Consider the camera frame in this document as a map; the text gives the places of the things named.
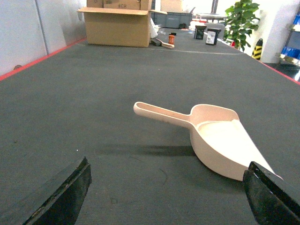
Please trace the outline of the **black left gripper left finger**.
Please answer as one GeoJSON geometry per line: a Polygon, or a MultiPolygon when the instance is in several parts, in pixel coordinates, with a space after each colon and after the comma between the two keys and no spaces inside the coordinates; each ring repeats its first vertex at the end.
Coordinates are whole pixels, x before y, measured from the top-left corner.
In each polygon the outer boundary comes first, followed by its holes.
{"type": "Polygon", "coordinates": [[[37,190],[0,213],[2,225],[73,225],[91,184],[87,158],[68,165],[37,190]]]}

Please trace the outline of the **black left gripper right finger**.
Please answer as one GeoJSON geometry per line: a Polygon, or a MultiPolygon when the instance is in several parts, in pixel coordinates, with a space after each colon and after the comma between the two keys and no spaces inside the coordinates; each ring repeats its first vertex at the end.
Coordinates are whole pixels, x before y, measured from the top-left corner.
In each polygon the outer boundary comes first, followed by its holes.
{"type": "Polygon", "coordinates": [[[260,225],[298,225],[300,189],[252,161],[243,174],[243,187],[256,222],[260,225]]]}

